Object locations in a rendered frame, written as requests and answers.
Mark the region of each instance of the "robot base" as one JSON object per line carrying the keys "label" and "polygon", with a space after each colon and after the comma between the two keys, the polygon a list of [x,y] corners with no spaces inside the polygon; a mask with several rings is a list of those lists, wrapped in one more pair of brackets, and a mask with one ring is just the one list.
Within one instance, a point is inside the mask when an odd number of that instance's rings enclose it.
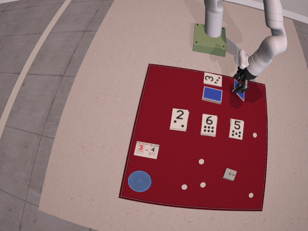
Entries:
{"label": "robot base", "polygon": [[226,41],[226,28],[221,29],[220,37],[212,38],[205,33],[204,24],[194,24],[192,51],[225,57],[227,51]]}

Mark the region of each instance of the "blue disc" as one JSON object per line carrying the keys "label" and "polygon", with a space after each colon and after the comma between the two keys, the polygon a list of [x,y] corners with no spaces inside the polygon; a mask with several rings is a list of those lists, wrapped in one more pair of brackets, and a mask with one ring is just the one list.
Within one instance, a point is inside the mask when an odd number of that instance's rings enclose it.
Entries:
{"label": "blue disc", "polygon": [[135,192],[144,192],[151,186],[151,177],[144,171],[135,171],[129,176],[128,185]]}

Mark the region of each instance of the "red cloth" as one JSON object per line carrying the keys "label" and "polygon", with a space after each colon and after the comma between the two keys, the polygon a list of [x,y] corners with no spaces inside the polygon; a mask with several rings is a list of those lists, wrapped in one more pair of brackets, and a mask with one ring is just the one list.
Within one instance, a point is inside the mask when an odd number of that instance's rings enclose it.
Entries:
{"label": "red cloth", "polygon": [[[202,71],[149,64],[120,198],[194,209],[262,211],[268,133],[265,85],[249,82],[243,102],[232,92],[232,77],[223,76],[222,88],[205,85],[203,79]],[[202,100],[204,86],[222,90],[221,104]],[[189,111],[186,132],[169,129],[173,108]],[[216,137],[200,135],[202,114],[218,116]],[[231,118],[244,121],[243,140],[229,138]],[[134,155],[137,141],[159,144],[157,159]],[[237,171],[234,181],[223,179],[226,168]],[[128,177],[138,170],[152,180],[144,192],[128,185]]]}

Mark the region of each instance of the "gray tile floor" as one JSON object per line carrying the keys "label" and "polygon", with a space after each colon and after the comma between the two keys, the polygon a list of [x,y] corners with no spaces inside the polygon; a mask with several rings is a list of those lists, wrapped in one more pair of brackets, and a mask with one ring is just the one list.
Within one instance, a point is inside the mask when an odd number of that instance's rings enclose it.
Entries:
{"label": "gray tile floor", "polygon": [[[0,4],[0,115],[64,0]],[[38,210],[54,137],[81,62],[113,0],[72,0],[38,52],[0,139],[0,231],[89,231]],[[308,25],[294,20],[308,65]]]}

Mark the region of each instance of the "beige table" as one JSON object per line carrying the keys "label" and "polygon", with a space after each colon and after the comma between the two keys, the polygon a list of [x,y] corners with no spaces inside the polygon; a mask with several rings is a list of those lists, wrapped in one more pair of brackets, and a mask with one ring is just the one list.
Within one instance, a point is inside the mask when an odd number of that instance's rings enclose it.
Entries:
{"label": "beige table", "polygon": [[202,0],[115,0],[66,102],[46,173],[41,211],[104,231],[307,228],[308,71],[295,27],[287,18],[286,52],[276,56],[256,79],[266,84],[268,103],[263,211],[184,209],[118,198],[148,64],[233,76],[237,51],[244,49],[252,55],[271,35],[263,11],[222,4],[226,57],[192,51],[194,23],[205,19]]}

